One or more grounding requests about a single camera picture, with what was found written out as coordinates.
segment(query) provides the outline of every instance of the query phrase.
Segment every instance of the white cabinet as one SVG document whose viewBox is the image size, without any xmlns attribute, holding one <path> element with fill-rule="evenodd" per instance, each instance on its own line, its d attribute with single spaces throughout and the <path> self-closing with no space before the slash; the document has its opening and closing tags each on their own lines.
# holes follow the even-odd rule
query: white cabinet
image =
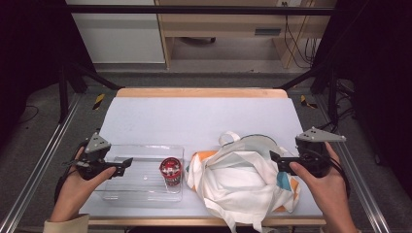
<svg viewBox="0 0 412 233">
<path fill-rule="evenodd" d="M 153 0 L 66 0 L 73 5 L 154 5 Z M 73 14 L 93 63 L 164 63 L 155 14 Z"/>
</svg>

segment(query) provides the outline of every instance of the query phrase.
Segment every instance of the bag handle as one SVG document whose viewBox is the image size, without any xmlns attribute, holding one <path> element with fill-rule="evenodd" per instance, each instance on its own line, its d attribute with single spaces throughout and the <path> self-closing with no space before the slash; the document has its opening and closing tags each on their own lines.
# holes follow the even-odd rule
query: bag handle
<svg viewBox="0 0 412 233">
<path fill-rule="evenodd" d="M 219 144 L 223 146 L 229 143 L 234 143 L 239 140 L 240 140 L 239 135 L 237 135 L 236 133 L 233 133 L 232 131 L 226 131 L 223 134 L 221 134 L 221 137 L 219 137 Z"/>
</svg>

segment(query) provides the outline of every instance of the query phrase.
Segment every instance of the wooden table edge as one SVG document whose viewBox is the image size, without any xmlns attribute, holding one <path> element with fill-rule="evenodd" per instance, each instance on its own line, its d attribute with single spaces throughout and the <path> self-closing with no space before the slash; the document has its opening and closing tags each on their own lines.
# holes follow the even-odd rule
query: wooden table edge
<svg viewBox="0 0 412 233">
<path fill-rule="evenodd" d="M 122 226 L 227 226 L 223 219 L 217 217 L 90 217 L 89 225 Z M 322 216 L 267 217 L 262 226 L 298 226 L 325 225 Z"/>
<path fill-rule="evenodd" d="M 237 97 L 288 98 L 283 89 L 269 88 L 122 88 L 116 97 Z"/>
</svg>

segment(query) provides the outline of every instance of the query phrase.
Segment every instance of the person's left hand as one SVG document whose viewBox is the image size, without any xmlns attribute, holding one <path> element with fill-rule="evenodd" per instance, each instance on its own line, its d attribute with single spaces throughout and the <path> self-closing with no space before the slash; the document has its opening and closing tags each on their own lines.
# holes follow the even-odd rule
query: person's left hand
<svg viewBox="0 0 412 233">
<path fill-rule="evenodd" d="M 79 158 L 83 150 L 84 148 L 81 148 L 78 151 L 76 159 Z M 72 166 L 69 174 L 75 170 L 76 167 Z M 84 180 L 78 172 L 71 173 L 60 190 L 49 222 L 62 222 L 76 218 L 80 208 L 85 204 L 93 190 L 108 180 L 115 171 L 115 167 L 110 167 L 89 181 Z"/>
</svg>

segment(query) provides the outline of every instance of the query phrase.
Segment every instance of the clear plastic container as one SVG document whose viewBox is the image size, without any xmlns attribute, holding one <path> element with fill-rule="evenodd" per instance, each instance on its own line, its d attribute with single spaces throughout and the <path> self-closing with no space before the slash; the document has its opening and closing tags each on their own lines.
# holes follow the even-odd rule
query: clear plastic container
<svg viewBox="0 0 412 233">
<path fill-rule="evenodd" d="M 180 182 L 167 185 L 159 166 L 168 157 L 175 157 L 184 169 L 184 148 L 157 145 L 112 145 L 106 162 L 123 162 L 133 158 L 123 177 L 114 177 L 95 189 L 106 201 L 166 201 L 182 200 L 183 170 Z"/>
</svg>

